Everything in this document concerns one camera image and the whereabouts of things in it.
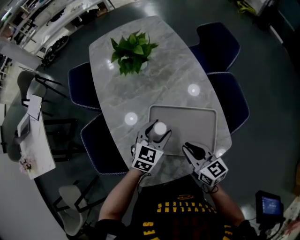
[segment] wrist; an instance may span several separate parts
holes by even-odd
[[[141,177],[143,175],[144,172],[136,169],[136,168],[131,168],[129,170],[130,173],[132,173],[134,176],[137,176],[137,177]]]

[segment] dark gray floor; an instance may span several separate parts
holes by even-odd
[[[240,206],[252,204],[255,193],[264,190],[280,195],[287,207],[294,198],[294,173],[300,146],[299,78],[280,43],[253,25],[250,18],[239,15],[232,3],[141,0],[122,6],[74,33],[60,57],[45,72],[67,86],[68,70],[89,61],[88,48],[93,41],[120,25],[150,15],[165,20],[187,45],[197,43],[198,25],[214,21],[223,22],[237,38],[241,52],[230,71],[244,91],[250,118],[232,136],[232,147],[223,157],[229,173],[222,186]],[[77,118],[79,130],[97,114],[74,106],[68,99],[59,101],[55,118]],[[80,143],[79,132],[76,141]],[[58,163],[55,170],[39,180],[49,200],[54,201],[59,186],[76,179],[84,185],[95,174],[88,156],[81,154],[70,162]],[[102,188],[108,193],[121,177],[101,176]],[[94,211],[95,217],[99,208]],[[124,221],[129,223],[130,214]]]

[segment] green leaves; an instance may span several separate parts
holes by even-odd
[[[141,70],[141,66],[142,66],[142,60],[140,58],[133,58],[133,68],[134,68],[134,71],[139,74],[140,73],[140,70]]]
[[[116,61],[118,58],[119,58],[118,53],[117,52],[113,52],[111,62]]]
[[[130,36],[129,36],[129,42],[130,42],[131,45],[136,44],[136,38],[135,38],[135,36],[133,34],[130,34]]]
[[[140,38],[139,39],[139,45],[144,45],[144,44],[146,44],[147,43],[147,40],[146,39],[144,39],[144,38]]]
[[[114,39],[111,38],[112,41],[112,47],[114,48],[114,50],[117,50],[118,44],[116,43],[116,41]]]
[[[136,54],[139,54],[139,55],[143,55],[144,54],[143,49],[142,49],[142,47],[140,45],[135,46],[133,52],[136,53]]]
[[[118,60],[120,74],[127,75],[134,72],[139,74],[142,64],[149,60],[148,57],[152,49],[158,47],[157,43],[150,43],[149,35],[148,40],[146,40],[146,33],[138,35],[139,32],[130,34],[128,39],[122,37],[119,44],[111,38],[114,48],[111,62]]]

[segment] paper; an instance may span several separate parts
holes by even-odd
[[[31,94],[27,114],[38,120],[41,113],[42,98]]]

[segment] human arm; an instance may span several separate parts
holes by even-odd
[[[134,168],[129,170],[104,201],[99,221],[102,219],[122,220],[142,174],[141,171]]]
[[[218,191],[210,194],[217,210],[229,219],[232,224],[239,226],[245,220],[242,211],[220,185],[217,187]]]

